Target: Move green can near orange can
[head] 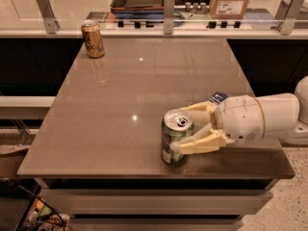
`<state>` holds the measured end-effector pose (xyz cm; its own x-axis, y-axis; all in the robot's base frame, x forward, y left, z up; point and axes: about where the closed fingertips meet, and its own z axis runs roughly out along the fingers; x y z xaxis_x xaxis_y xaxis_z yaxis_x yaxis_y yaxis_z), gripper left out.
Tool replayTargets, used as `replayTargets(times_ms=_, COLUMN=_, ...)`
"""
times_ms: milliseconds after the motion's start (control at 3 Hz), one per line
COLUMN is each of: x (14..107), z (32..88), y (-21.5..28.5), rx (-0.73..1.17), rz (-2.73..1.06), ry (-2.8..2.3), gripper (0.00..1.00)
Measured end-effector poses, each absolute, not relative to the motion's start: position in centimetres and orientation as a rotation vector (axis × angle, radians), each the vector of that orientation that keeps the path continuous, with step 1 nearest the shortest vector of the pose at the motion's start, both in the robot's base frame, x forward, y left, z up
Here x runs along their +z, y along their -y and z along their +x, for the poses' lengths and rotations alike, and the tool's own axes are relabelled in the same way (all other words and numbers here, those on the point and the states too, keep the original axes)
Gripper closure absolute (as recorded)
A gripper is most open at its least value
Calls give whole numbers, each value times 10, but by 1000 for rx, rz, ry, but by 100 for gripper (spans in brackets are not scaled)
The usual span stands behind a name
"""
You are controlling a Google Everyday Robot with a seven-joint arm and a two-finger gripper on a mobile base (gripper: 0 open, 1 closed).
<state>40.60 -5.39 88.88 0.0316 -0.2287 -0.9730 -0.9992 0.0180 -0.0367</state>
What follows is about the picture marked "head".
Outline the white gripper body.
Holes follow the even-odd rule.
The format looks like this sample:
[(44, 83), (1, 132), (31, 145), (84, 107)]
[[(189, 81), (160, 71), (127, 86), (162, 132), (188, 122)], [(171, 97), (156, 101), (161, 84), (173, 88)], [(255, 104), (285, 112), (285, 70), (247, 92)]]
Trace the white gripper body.
[(216, 127), (222, 130), (229, 143), (254, 143), (264, 134), (264, 118), (258, 101), (251, 96), (232, 96), (215, 110)]

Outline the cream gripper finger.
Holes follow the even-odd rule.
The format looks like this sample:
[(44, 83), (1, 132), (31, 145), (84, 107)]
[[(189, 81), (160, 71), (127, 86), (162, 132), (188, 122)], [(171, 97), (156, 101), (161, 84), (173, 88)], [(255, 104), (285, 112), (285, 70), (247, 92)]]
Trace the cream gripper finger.
[(181, 110), (188, 112), (197, 125), (207, 125), (215, 120), (217, 105), (210, 101), (203, 101), (191, 106), (182, 107)]
[(211, 124), (207, 124), (192, 136), (173, 141), (170, 149), (184, 155), (201, 154), (217, 151), (234, 141), (228, 138), (223, 130), (213, 129)]

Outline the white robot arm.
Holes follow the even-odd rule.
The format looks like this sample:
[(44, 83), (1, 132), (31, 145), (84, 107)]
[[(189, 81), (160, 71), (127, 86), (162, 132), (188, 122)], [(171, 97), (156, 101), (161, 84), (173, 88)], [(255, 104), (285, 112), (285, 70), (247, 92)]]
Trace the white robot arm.
[(170, 145), (180, 154), (208, 153), (267, 138), (308, 143), (308, 77), (297, 83), (293, 93), (230, 96), (219, 104), (203, 101), (183, 110), (201, 123), (201, 129)]

